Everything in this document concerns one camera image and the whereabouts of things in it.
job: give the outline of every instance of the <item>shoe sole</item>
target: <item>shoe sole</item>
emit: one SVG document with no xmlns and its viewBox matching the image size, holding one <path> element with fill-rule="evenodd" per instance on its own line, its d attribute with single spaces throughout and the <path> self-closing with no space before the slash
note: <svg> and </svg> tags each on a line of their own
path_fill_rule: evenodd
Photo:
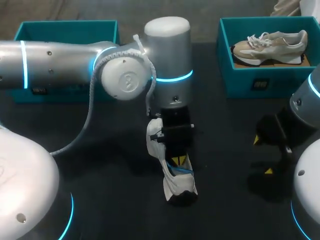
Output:
<svg viewBox="0 0 320 240">
<path fill-rule="evenodd" d="M 300 56 L 279 56 L 275 58 L 267 58 L 267 59 L 246 59 L 243 57 L 236 56 L 233 53 L 234 47 L 231 48 L 231 55 L 232 58 L 242 65 L 249 66 L 249 67 L 259 67 L 262 63 L 267 60 L 274 60 L 283 64 L 290 64 L 290 65 L 300 65 L 303 61 L 303 54 Z"/>
</svg>

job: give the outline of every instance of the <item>shoelace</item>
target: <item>shoelace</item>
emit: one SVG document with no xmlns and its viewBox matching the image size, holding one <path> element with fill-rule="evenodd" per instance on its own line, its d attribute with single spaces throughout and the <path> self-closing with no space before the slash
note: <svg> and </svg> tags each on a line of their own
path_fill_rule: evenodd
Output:
<svg viewBox="0 0 320 240">
<path fill-rule="evenodd" d="M 248 36 L 247 40 L 248 40 L 249 45 L 252 48 L 256 48 L 258 46 L 264 46 L 264 47 L 270 46 L 272 41 L 270 39 L 263 39 L 263 37 L 268 34 L 269 33 L 264 32 L 261 34 L 261 36 L 259 38 L 256 38 L 255 34 L 252 36 Z"/>
</svg>

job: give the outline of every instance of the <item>person's leg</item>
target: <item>person's leg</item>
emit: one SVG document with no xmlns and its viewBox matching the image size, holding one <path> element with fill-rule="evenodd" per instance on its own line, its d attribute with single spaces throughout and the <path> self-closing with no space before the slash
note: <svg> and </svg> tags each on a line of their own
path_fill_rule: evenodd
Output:
<svg viewBox="0 0 320 240">
<path fill-rule="evenodd" d="M 297 16 L 300 14 L 300 0 L 278 0 L 271 16 Z"/>
</svg>

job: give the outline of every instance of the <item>concrete floor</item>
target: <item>concrete floor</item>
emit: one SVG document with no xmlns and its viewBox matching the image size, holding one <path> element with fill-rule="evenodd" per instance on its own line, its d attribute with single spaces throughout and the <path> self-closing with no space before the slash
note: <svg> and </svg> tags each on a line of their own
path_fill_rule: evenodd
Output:
<svg viewBox="0 0 320 240">
<path fill-rule="evenodd" d="M 277 0 L 0 0 L 0 39 L 11 40 L 23 21 L 118 20 L 123 43 L 164 16 L 188 19 L 192 41 L 215 42 L 223 17 L 268 16 Z"/>
</svg>

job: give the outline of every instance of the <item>teal box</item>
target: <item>teal box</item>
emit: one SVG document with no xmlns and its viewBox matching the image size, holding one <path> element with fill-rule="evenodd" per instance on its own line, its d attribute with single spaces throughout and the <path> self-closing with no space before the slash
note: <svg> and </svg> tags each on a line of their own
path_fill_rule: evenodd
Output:
<svg viewBox="0 0 320 240">
<path fill-rule="evenodd" d="M 263 32 L 298 33 L 306 30 L 305 55 L 310 66 L 235 68 L 230 47 Z M 320 63 L 320 26 L 314 17 L 231 17 L 221 18 L 217 59 L 228 98 L 290 97 Z"/>
<path fill-rule="evenodd" d="M 26 21 L 20 25 L 14 40 L 58 42 L 67 44 L 92 44 L 109 41 L 119 44 L 118 23 L 115 20 L 90 21 Z M 16 103 L 77 103 L 89 99 L 88 85 L 64 88 L 46 88 L 46 94 L 37 95 L 32 89 L 8 91 Z M 95 88 L 95 101 L 104 102 L 112 98 L 99 84 Z"/>
</svg>

